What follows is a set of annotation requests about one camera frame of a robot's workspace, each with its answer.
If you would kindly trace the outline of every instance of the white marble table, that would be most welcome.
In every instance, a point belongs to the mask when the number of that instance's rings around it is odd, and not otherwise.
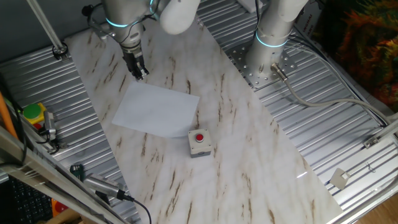
[[[144,81],[200,96],[192,129],[209,129],[210,156],[192,159],[186,138],[111,124],[133,82],[119,45],[90,30],[66,42],[130,193],[153,223],[326,223],[342,212],[206,28],[171,36],[145,25]]]

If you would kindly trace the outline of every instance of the blue light ring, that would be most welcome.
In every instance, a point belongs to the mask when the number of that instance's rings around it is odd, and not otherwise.
[[[266,44],[266,43],[264,43],[263,41],[260,40],[260,38],[259,38],[257,32],[256,32],[256,37],[257,37],[257,40],[258,40],[262,45],[265,45],[265,46],[267,46],[267,47],[281,47],[281,46],[283,46],[283,45],[285,45],[285,44],[287,43],[287,40],[286,40],[286,41],[285,41],[283,44],[281,44],[281,45],[268,45],[268,44]]]
[[[109,24],[111,24],[112,26],[114,26],[114,27],[121,27],[121,28],[123,28],[123,27],[127,27],[129,24],[127,24],[127,25],[124,25],[124,24],[115,24],[115,23],[113,23],[113,22],[111,22],[108,18],[105,18],[106,19],[106,21],[109,23]]]

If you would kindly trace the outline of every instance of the red button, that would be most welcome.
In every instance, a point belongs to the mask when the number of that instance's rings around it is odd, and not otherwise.
[[[197,142],[202,142],[203,141],[203,135],[202,134],[197,134],[196,138],[197,138]]]

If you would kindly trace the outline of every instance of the connector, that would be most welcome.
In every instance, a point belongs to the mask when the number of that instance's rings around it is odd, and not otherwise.
[[[282,80],[282,82],[285,82],[287,80],[286,74],[279,68],[278,64],[273,63],[271,65],[271,70],[279,75],[279,78]]]

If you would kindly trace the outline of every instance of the orange object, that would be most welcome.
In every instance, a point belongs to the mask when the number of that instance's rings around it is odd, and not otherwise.
[[[68,209],[66,205],[57,200],[54,200],[54,198],[51,198],[51,207],[53,217],[56,217],[59,213],[62,213],[64,210]]]
[[[4,124],[6,125],[7,131],[10,134],[12,134],[16,139],[18,139],[18,135],[15,132],[14,125],[12,124],[12,120],[10,117],[10,113],[8,112],[6,102],[4,101],[4,98],[2,97],[1,93],[0,93],[0,113],[1,113],[2,119],[4,120]]]

